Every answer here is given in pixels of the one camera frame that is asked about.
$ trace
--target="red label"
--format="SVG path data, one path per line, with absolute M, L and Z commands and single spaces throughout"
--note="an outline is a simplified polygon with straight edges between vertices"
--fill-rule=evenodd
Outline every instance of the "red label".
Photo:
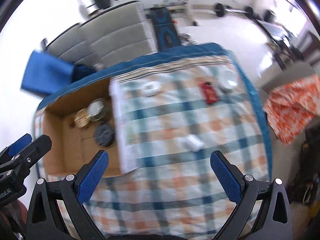
M 202 83 L 200 84 L 200 87 L 204 93 L 205 101 L 207 102 L 208 105 L 211 105 L 219 101 L 219 97 L 216 91 L 214 90 L 214 88 L 212 87 L 211 83 L 209 82 Z

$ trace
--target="orange and white fabric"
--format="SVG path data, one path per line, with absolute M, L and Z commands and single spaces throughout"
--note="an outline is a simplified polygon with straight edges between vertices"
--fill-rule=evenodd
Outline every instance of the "orange and white fabric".
M 277 137 L 284 145 L 291 144 L 320 115 L 320 78 L 313 75 L 275 88 L 263 110 Z

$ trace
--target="tiled floor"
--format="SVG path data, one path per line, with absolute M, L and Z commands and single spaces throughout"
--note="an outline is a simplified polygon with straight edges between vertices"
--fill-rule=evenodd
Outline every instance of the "tiled floor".
M 195 16 L 199 21 L 197 27 L 188 26 L 187 20 L 177 18 L 180 33 L 190 33 L 192 39 L 200 43 L 215 42 L 225 49 L 232 50 L 247 76 L 257 85 L 260 84 L 263 74 L 266 77 L 272 77 L 277 73 L 277 67 L 268 68 L 272 63 L 271 50 L 266 45 L 266 36 L 253 22 L 232 15 L 216 18 L 209 12 L 196 13 Z M 27 26 L 19 24 L 19 21 L 26 19 Z M 32 117 L 41 100 L 20 90 L 28 56 L 34 48 L 39 46 L 42 38 L 53 35 L 51 37 L 53 39 L 59 34 L 58 29 L 61 29 L 62 32 L 81 20 L 78 14 L 69 16 L 67 22 L 63 22 L 63 18 L 55 19 L 56 25 L 51 25 L 50 29 L 44 27 L 46 21 L 39 19 L 41 19 L 40 16 L 29 17 L 26 13 L 26 6 L 22 6 L 22 10 L 15 12 L 11 23 L 0 34 L 0 65 L 2 67 L 0 75 L 2 103 L 0 148 L 11 144 L 23 134 L 31 132 Z M 29 204 L 35 182 L 36 173 L 33 170 L 25 180 L 27 194 L 21 198 L 26 206 Z

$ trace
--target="checkered tablecloth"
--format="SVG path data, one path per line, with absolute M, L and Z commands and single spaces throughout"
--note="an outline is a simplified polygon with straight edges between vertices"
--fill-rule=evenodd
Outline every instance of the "checkered tablecloth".
M 268 180 L 263 135 L 242 79 L 229 94 L 217 86 L 219 70 L 225 67 L 237 72 L 228 56 L 212 55 L 138 68 L 114 78 L 125 95 L 127 143 L 135 147 L 140 168 L 103 178 L 84 204 L 105 236 L 149 233 L 212 238 L 235 207 L 210 167 L 214 150 L 220 150 L 242 173 Z M 161 92 L 144 97 L 141 87 L 155 80 L 161 83 Z M 199 83 L 207 81 L 220 97 L 211 106 L 199 88 Z M 189 151 L 183 143 L 188 134 L 204 141 L 204 149 Z M 46 176 L 41 163 L 40 175 L 48 181 L 58 179 Z M 68 221 L 63 207 L 62 213 Z

